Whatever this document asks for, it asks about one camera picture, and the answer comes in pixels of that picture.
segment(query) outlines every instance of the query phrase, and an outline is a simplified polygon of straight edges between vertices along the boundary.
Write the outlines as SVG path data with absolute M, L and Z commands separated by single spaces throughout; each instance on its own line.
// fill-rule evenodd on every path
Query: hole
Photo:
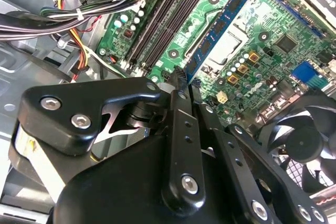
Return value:
M 190 122 L 188 122 L 188 121 L 185 121 L 185 126 L 187 126 L 188 128 L 191 128 L 191 126 L 193 126 L 193 124 L 192 123 L 190 123 Z
M 227 143 L 232 149 L 234 149 L 235 148 L 235 146 L 233 145 L 233 143 L 231 143 L 231 142 L 228 142 Z
M 190 144 L 193 143 L 193 140 L 189 136 L 185 136 L 184 139 Z
M 239 166 L 243 166 L 242 162 L 241 162 L 239 159 L 237 159 L 237 158 L 236 158 L 236 163 L 237 163 L 237 165 L 239 165 Z

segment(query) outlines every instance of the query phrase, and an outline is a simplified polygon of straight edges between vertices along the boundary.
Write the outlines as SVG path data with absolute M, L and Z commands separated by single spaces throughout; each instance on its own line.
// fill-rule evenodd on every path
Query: silver screw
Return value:
M 205 107 L 209 113 L 214 113 L 214 110 L 210 106 Z
M 103 49 L 103 48 L 101 48 L 101 49 L 99 50 L 99 54 L 100 54 L 100 55 L 106 55 L 106 50 Z
M 178 96 L 181 97 L 182 99 L 184 100 L 187 99 L 187 96 L 183 92 L 179 92 L 178 94 L 179 94 Z
M 41 106 L 46 110 L 58 110 L 61 107 L 61 102 L 53 97 L 45 97 L 41 100 Z
M 190 194 L 196 194 L 198 192 L 198 184 L 194 178 L 190 176 L 182 177 L 182 186 Z
M 149 88 L 150 90 L 155 90 L 156 87 L 152 84 L 152 83 L 147 83 L 147 88 Z
M 253 211 L 256 213 L 256 215 L 260 219 L 262 219 L 262 220 L 267 220 L 268 219 L 267 211 L 262 204 L 260 204 L 259 202 L 255 201 L 255 200 L 252 200 L 252 208 L 253 208 Z
M 300 214 L 301 214 L 307 221 L 311 221 L 311 217 L 310 217 L 309 213 L 307 212 L 307 210 L 305 210 L 303 206 L 298 205 L 298 207 L 299 207 Z
M 239 128 L 238 126 L 235 126 L 235 130 L 236 132 L 238 132 L 239 134 L 242 134 L 243 131 L 241 130 L 241 128 Z
M 320 212 L 317 211 L 315 207 L 311 207 L 311 210 L 313 211 L 313 214 L 319 221 L 324 222 L 324 217 L 322 216 L 322 214 L 320 214 Z
M 77 114 L 71 118 L 72 124 L 79 129 L 87 129 L 91 126 L 91 120 L 86 115 Z

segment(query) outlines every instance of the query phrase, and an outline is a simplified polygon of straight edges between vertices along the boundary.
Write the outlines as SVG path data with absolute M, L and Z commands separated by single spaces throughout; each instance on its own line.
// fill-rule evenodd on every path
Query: blue ram stick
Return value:
M 185 67 L 188 84 L 196 77 L 204 61 L 248 0 L 229 0 Z
M 317 35 L 320 39 L 324 37 L 323 33 L 314 26 L 312 26 L 307 20 L 305 20 L 301 14 L 294 10 L 290 5 L 286 4 L 284 0 L 276 0 L 280 5 L 282 5 L 288 12 L 290 12 L 296 19 L 301 21 L 304 25 L 306 25 L 310 30 Z

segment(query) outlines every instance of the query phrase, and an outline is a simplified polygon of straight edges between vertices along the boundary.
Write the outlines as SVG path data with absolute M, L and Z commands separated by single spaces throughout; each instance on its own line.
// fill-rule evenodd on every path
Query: motherboard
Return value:
M 335 84 L 333 12 L 309 0 L 145 2 L 109 18 L 97 53 L 156 83 L 185 69 L 223 124 L 266 122 L 309 89 Z

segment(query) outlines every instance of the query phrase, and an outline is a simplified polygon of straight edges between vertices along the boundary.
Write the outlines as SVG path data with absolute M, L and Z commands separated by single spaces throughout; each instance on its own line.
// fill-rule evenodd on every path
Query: computer fan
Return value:
M 322 171 L 336 182 L 336 101 L 320 90 L 311 90 L 260 129 L 258 140 L 268 153 L 288 157 L 280 164 L 287 170 L 291 161 L 302 167 L 302 189 L 310 194 L 325 188 Z M 314 164 L 315 177 L 309 171 Z

